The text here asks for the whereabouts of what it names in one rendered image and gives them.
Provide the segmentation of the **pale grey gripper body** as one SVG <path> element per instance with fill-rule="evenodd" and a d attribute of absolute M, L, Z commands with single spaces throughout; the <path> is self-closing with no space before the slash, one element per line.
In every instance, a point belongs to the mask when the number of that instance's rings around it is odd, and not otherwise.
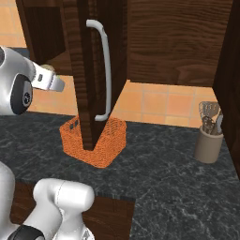
<path fill-rule="evenodd" d="M 57 75 L 52 75 L 52 81 L 49 89 L 55 92 L 62 92 L 65 88 L 65 82 L 62 81 Z"/>

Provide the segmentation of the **dark wooden cabinet door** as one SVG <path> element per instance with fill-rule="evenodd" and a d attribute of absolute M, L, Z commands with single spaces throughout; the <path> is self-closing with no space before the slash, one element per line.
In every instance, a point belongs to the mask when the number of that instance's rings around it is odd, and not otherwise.
<path fill-rule="evenodd" d="M 110 115 L 106 99 L 114 105 L 127 80 L 128 0 L 63 0 L 68 50 L 77 98 L 82 144 L 92 150 L 105 128 L 98 115 Z M 107 94 L 100 31 L 88 27 L 94 20 L 103 26 L 108 41 L 112 93 Z"/>

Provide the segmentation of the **orange woven basket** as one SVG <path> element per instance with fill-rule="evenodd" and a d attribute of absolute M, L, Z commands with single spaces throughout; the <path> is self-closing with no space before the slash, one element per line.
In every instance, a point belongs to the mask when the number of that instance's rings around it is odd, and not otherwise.
<path fill-rule="evenodd" d="M 127 145 L 127 124 L 110 117 L 93 150 L 83 149 L 80 121 L 77 116 L 59 128 L 63 151 L 99 169 L 107 168 Z"/>

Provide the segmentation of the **closed wooden cabinet door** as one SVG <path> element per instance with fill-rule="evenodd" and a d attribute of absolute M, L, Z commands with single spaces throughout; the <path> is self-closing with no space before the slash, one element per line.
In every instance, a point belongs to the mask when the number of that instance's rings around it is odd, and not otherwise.
<path fill-rule="evenodd" d="M 127 0 L 127 77 L 213 84 L 233 0 Z"/>

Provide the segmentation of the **brown wooden base cabinet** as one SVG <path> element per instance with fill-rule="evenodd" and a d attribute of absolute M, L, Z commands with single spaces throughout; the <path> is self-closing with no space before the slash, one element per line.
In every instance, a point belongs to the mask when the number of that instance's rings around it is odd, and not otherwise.
<path fill-rule="evenodd" d="M 34 209 L 32 184 L 17 182 L 10 219 L 21 224 Z M 82 214 L 96 240 L 129 240 L 135 202 L 96 196 L 92 207 Z"/>

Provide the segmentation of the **tall dark wooden cabinet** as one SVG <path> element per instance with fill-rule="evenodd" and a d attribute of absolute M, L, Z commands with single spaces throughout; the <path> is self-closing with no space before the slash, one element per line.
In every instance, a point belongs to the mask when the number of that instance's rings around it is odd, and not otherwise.
<path fill-rule="evenodd" d="M 213 90 L 223 112 L 221 128 L 240 179 L 240 0 L 232 0 Z"/>

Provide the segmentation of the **silver slotted spatula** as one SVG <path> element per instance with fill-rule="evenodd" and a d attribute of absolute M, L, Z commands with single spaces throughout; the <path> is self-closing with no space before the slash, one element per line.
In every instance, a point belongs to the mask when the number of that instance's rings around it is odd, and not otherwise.
<path fill-rule="evenodd" d="M 199 113 L 201 120 L 204 116 L 209 116 L 213 119 L 219 112 L 219 105 L 215 101 L 202 101 L 199 103 Z"/>

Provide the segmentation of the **silver whisk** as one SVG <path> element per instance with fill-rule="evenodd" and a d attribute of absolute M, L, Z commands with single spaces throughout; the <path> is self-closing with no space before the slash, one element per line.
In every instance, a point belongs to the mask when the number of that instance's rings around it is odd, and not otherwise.
<path fill-rule="evenodd" d="M 215 122 L 209 116 L 204 116 L 202 118 L 202 130 L 210 134 L 214 128 Z"/>

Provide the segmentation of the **beige utensil pot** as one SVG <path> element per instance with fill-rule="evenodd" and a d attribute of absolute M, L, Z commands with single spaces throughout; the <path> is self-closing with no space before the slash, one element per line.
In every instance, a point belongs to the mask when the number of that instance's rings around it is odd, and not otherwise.
<path fill-rule="evenodd" d="M 211 164 L 218 160 L 223 135 L 211 135 L 200 127 L 195 143 L 194 157 L 202 163 Z"/>

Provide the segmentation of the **dark wooden wall cabinet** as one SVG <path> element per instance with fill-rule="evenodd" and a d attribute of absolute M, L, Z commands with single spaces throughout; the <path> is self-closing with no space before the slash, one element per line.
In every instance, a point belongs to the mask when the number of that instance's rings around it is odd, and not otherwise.
<path fill-rule="evenodd" d="M 71 75 L 68 8 L 75 8 L 77 0 L 16 0 L 16 5 L 30 59 Z"/>

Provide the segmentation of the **white handled kitchen tool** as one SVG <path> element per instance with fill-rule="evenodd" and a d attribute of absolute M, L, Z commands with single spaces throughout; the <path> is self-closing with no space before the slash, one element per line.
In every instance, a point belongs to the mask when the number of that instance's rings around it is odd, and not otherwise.
<path fill-rule="evenodd" d="M 223 120 L 223 114 L 220 114 L 220 115 L 217 117 L 217 121 L 216 121 L 216 124 L 217 124 L 217 133 L 216 133 L 216 135 L 219 135 L 219 134 L 222 133 L 222 130 L 221 130 L 222 120 Z"/>

